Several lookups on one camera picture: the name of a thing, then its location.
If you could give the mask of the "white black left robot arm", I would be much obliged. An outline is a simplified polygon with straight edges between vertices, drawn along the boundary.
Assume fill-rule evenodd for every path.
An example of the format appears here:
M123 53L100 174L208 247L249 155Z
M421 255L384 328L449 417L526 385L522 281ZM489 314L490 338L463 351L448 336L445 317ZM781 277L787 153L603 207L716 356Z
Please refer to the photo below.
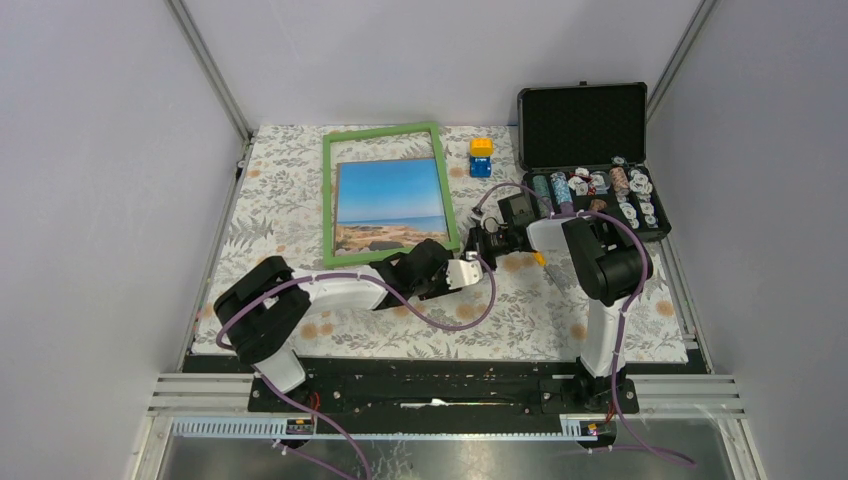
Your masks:
M449 281L453 252L431 239L352 269L298 270L280 256L262 262L214 302L221 324L218 347L232 351L272 384L272 398L288 411L309 401L310 385L287 344L300 321L336 310L377 311L412 298L425 300L460 289Z

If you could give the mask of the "green wooden picture frame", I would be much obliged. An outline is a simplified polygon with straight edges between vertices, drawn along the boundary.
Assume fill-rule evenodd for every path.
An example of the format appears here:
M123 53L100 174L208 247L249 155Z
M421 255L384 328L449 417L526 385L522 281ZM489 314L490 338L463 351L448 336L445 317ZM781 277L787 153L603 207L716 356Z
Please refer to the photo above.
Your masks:
M333 143L369 140L413 133L428 133L430 136L434 150L434 160L436 162L438 172L440 195L445 210L447 226L447 241L443 242L442 245L448 251L459 251L460 238L447 178L445 155L443 152L442 142L439 137L439 125L436 122L429 121L362 130L347 130L338 133L327 133L322 138L322 253L323 265L326 268L363 265L368 262L383 260L396 253L409 253L412 250L411 247L403 247L382 251L355 253L353 255L344 256L337 256L335 254L335 208L337 202L333 199L334 185L332 183L331 168Z

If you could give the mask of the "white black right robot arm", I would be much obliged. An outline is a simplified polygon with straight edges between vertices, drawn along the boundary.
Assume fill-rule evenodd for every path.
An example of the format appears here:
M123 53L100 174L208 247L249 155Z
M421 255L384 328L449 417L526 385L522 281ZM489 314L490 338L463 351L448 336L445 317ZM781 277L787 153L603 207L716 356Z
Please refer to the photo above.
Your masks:
M613 398L607 378L625 366L623 315L653 274L652 261L630 227L603 211L541 218L524 194L506 197L498 207L502 221L492 230L477 222L469 229L463 254L495 268L498 257L513 252L568 253L589 299L587 339L578 357L587 376L575 382L573 396L583 410L597 412Z

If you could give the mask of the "landscape photo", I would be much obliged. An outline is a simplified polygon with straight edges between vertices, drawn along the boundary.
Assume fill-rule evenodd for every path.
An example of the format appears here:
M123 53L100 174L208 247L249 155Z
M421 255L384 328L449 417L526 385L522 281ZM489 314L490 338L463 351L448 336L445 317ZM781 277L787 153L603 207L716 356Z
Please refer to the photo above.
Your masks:
M333 254L411 248L451 240L447 202L434 158L338 165Z

